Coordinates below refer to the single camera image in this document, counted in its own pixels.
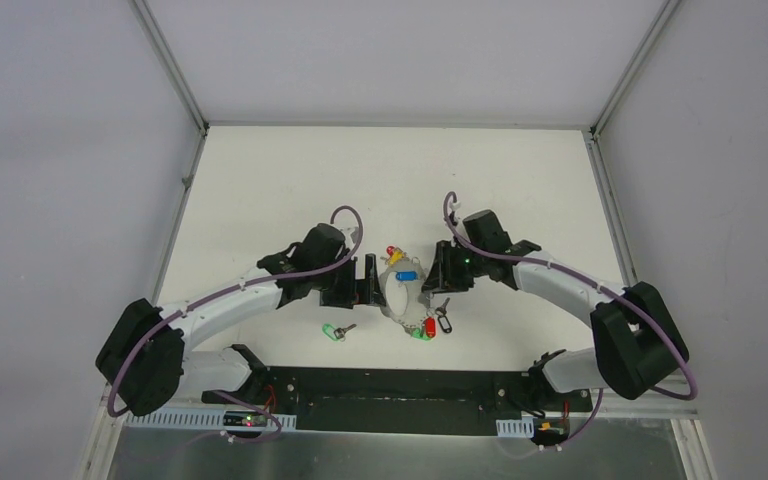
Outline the large green tag key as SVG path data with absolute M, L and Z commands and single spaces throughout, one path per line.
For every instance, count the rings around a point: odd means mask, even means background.
M 429 333 L 424 328 L 417 328 L 411 332 L 411 337 L 422 341 L 431 341 L 436 337 L 435 332 Z

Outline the aluminium frame rail left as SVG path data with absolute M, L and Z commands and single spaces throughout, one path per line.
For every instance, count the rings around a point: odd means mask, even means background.
M 148 290 L 148 298 L 156 302 L 161 296 L 192 180 L 204 148 L 208 124 L 173 54 L 156 9 L 150 1 L 132 1 L 130 7 L 162 72 L 161 92 L 171 97 L 164 116 L 149 123 L 151 127 L 163 129 L 161 159 L 166 162 L 159 174 L 162 179 L 159 252 L 152 265 Z

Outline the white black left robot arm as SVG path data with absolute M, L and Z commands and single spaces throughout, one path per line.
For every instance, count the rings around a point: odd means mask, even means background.
M 378 260 L 364 257 L 364 275 L 354 255 L 360 232 L 319 223 L 300 242 L 260 259 L 216 291 L 194 300 L 154 306 L 131 302 L 95 359 L 111 396 L 135 416 L 145 416 L 175 398 L 208 391 L 229 392 L 241 404 L 257 402 L 265 378 L 239 347 L 202 351 L 215 335 L 255 316 L 276 311 L 318 292 L 324 307 L 351 309 L 383 304 Z

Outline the black robot base mount plate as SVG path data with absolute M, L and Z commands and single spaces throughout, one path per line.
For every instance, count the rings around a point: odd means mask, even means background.
M 360 433 L 491 436 L 499 420 L 593 406 L 583 391 L 541 393 L 526 374 L 504 371 L 263 367 L 232 395 L 274 400 L 298 430 Z

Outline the large blue tag keys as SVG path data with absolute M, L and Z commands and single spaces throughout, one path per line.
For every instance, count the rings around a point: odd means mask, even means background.
M 399 282 L 411 282 L 419 279 L 420 275 L 417 271 L 397 271 L 395 274 L 396 280 Z

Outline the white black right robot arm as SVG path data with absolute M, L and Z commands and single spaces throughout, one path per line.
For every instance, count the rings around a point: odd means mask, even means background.
M 459 220 L 446 201 L 443 220 L 453 238 L 437 243 L 424 291 L 466 292 L 486 277 L 551 303 L 591 332 L 591 347 L 548 352 L 528 368 L 533 405 L 550 410 L 567 393 L 590 389 L 610 389 L 627 400 L 647 392 L 683 401 L 698 396 L 688 348 L 656 287 L 605 282 L 533 242 L 513 242 L 488 209 Z

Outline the aluminium frame rail right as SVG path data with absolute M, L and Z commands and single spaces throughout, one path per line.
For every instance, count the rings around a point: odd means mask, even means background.
M 611 124 L 620 113 L 625 100 L 633 92 L 652 55 L 669 30 L 675 15 L 684 3 L 679 0 L 661 1 L 653 20 L 625 65 L 596 120 L 582 132 L 599 199 L 610 233 L 613 250 L 622 280 L 633 284 L 639 280 L 634 252 L 628 233 L 629 222 L 624 212 L 622 188 L 618 183 L 620 164 L 611 146 Z

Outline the black fob key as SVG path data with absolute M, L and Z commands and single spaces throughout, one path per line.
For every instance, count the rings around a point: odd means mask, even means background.
M 448 305 L 450 298 L 446 298 L 442 304 L 435 308 L 435 315 L 440 330 L 444 334 L 451 334 L 453 332 L 453 326 L 448 318 Z

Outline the red tag key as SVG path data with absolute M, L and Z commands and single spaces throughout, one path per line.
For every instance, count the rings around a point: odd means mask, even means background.
M 425 338 L 432 339 L 436 336 L 436 321 L 432 317 L 425 319 L 423 323 L 423 335 Z

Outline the aluminium frame rail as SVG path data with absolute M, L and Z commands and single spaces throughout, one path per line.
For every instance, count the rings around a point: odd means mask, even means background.
M 132 1 L 130 7 L 162 72 L 161 92 L 171 97 L 164 116 L 149 123 L 151 127 L 163 129 L 161 159 L 166 162 L 159 174 L 162 179 L 159 252 L 152 265 L 148 290 L 148 298 L 156 302 L 161 296 L 192 180 L 204 148 L 208 124 L 173 54 L 156 9 L 150 1 Z
M 611 146 L 611 124 L 620 113 L 625 100 L 633 92 L 652 55 L 669 30 L 675 15 L 684 3 L 679 0 L 661 1 L 653 20 L 625 65 L 596 120 L 582 132 L 599 199 L 610 233 L 613 250 L 622 280 L 633 284 L 639 280 L 634 252 L 628 233 L 629 222 L 624 212 L 622 188 L 618 183 L 620 164 Z

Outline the yellow tag key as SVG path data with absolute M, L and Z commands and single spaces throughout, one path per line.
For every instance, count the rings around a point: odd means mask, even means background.
M 404 250 L 394 245 L 388 246 L 386 249 L 386 253 L 387 253 L 386 264 L 388 266 L 393 266 L 396 263 L 409 258 L 409 256 L 406 254 Z

